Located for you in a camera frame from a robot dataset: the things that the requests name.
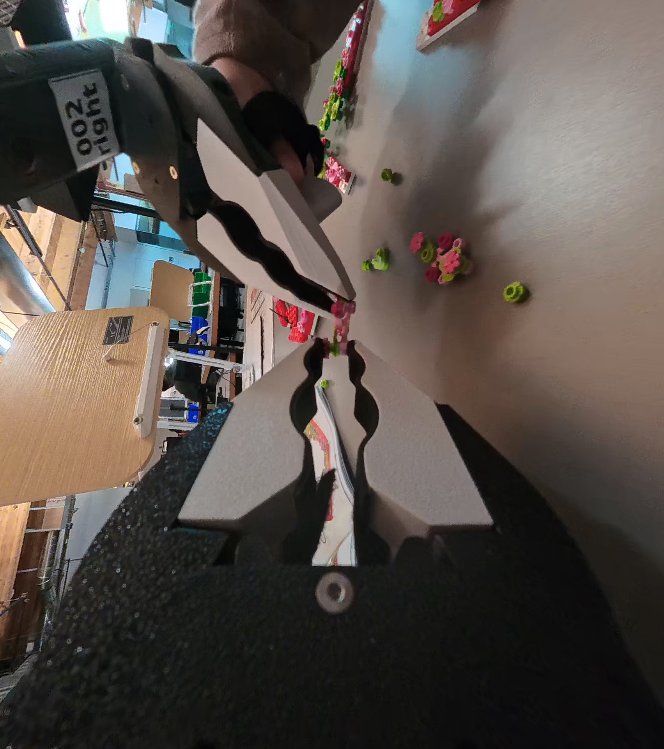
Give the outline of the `white lego plate red pieces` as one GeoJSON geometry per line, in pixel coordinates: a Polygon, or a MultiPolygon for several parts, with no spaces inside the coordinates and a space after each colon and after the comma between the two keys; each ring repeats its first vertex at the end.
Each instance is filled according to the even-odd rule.
{"type": "Polygon", "coordinates": [[[416,50],[424,51],[449,30],[477,12],[481,1],[433,1],[421,19],[416,50]]]}

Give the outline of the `person's right forearm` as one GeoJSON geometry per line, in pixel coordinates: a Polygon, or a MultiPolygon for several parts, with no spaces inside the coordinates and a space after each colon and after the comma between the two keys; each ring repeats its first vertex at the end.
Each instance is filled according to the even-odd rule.
{"type": "Polygon", "coordinates": [[[346,29],[356,1],[201,1],[193,21],[193,60],[232,59],[301,104],[312,66],[346,29]]]}

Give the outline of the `wooden chair with white bracket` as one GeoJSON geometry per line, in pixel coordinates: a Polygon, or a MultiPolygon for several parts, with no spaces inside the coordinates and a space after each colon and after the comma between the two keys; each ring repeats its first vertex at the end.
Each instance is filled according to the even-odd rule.
{"type": "Polygon", "coordinates": [[[0,364],[0,507],[114,488],[148,465],[170,320],[152,306],[56,312],[0,364]]]}

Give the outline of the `lego instruction booklet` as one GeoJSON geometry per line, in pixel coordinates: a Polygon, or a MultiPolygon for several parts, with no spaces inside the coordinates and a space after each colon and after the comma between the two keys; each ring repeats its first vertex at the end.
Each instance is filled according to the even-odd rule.
{"type": "MultiPolygon", "coordinates": [[[[279,364],[312,334],[318,333],[320,319],[313,313],[302,311],[296,305],[249,289],[249,317],[246,325],[245,360],[253,374],[245,380],[247,385],[260,379],[279,364]]],[[[314,566],[353,566],[355,564],[353,508],[353,481],[347,466],[347,449],[340,432],[343,417],[342,397],[352,393],[347,381],[346,357],[324,361],[323,371],[315,385],[317,410],[305,427],[305,435],[312,450],[312,461],[317,482],[334,473],[329,493],[326,520],[321,531],[314,566]],[[330,381],[322,390],[322,378],[330,381]]]]}

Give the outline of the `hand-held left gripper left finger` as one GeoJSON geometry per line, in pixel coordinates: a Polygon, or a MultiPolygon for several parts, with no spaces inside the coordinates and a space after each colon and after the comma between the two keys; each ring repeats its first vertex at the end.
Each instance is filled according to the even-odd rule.
{"type": "Polygon", "coordinates": [[[306,427],[325,344],[310,339],[233,401],[178,514],[181,526],[261,538],[283,563],[310,565],[333,476],[318,487],[306,427]]]}

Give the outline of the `pink lime lego flower cluster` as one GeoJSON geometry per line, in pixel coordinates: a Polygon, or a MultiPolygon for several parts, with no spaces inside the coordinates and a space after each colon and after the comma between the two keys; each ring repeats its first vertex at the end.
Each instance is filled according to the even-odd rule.
{"type": "Polygon", "coordinates": [[[426,266],[428,284],[446,286],[473,272],[474,263],[465,240],[450,231],[436,238],[418,231],[411,237],[409,249],[426,266]]]}

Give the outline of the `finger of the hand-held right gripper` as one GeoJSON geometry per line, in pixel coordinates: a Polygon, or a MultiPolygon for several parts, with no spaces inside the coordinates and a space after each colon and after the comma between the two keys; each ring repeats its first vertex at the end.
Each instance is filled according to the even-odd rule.
{"type": "Polygon", "coordinates": [[[334,297],[354,300],[346,268],[304,194],[284,169],[256,172],[204,121],[197,121],[197,152],[215,204],[242,206],[263,237],[288,256],[302,276],[334,297]]]}
{"type": "Polygon", "coordinates": [[[302,276],[242,206],[215,204],[198,219],[196,229],[198,241],[225,274],[319,315],[332,315],[330,291],[302,276]]]}

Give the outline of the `white lego plate pink flowers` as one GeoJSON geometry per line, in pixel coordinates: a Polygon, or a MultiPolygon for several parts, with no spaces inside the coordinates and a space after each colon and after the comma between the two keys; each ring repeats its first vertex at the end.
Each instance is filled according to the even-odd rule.
{"type": "Polygon", "coordinates": [[[333,185],[342,194],[348,195],[355,184],[356,175],[336,155],[327,152],[319,178],[333,185]]]}

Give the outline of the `green storage bins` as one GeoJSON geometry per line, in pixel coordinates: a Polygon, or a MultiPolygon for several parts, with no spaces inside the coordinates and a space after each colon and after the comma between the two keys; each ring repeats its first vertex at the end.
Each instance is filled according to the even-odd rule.
{"type": "Polygon", "coordinates": [[[193,282],[189,286],[187,295],[187,305],[191,309],[212,305],[213,281],[214,273],[212,270],[195,269],[193,271],[193,282]]]}

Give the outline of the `white table frame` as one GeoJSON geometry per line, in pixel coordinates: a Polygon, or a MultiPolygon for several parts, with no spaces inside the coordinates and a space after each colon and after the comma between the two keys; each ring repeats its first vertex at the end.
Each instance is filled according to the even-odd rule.
{"type": "Polygon", "coordinates": [[[199,354],[193,354],[188,352],[176,351],[175,349],[169,348],[166,352],[165,366],[169,367],[174,362],[186,362],[201,367],[209,367],[212,369],[218,369],[221,371],[229,371],[237,374],[244,374],[246,371],[251,370],[251,367],[247,367],[243,363],[233,362],[229,360],[216,359],[214,357],[206,357],[199,354]]]}

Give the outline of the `red and green brick tray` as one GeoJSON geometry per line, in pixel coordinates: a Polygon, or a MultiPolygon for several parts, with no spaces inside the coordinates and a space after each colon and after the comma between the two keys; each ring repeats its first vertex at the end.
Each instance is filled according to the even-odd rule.
{"type": "Polygon", "coordinates": [[[336,61],[333,83],[329,87],[327,99],[323,104],[323,114],[318,121],[318,129],[322,134],[326,133],[334,123],[342,121],[350,107],[356,79],[357,59],[363,45],[370,5],[370,1],[361,2],[347,26],[345,44],[336,61]]]}

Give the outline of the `pink lego stem assembly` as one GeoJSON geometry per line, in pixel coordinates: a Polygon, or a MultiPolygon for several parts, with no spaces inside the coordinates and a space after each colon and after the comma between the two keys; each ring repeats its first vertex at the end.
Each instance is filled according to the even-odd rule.
{"type": "Polygon", "coordinates": [[[334,318],[333,340],[340,354],[346,353],[351,318],[355,311],[356,303],[341,297],[336,299],[331,308],[334,318]]]}

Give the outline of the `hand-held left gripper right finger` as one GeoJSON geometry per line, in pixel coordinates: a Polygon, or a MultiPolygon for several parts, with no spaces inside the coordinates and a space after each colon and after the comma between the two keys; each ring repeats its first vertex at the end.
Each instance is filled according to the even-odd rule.
{"type": "Polygon", "coordinates": [[[405,541],[487,530],[493,518],[435,401],[355,341],[347,349],[356,457],[354,543],[360,566],[394,560],[405,541]]]}

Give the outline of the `person's right hand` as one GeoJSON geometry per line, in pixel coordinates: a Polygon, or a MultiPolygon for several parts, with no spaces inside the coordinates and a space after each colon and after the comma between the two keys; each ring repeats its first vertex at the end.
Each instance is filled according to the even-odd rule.
{"type": "MultiPolygon", "coordinates": [[[[241,108],[245,108],[249,101],[262,93],[276,93],[268,80],[240,61],[218,58],[211,65],[230,85],[241,108]]],[[[268,150],[296,185],[302,187],[313,167],[311,158],[308,156],[306,164],[302,165],[292,145],[283,137],[275,138],[268,146],[268,150]]]]}

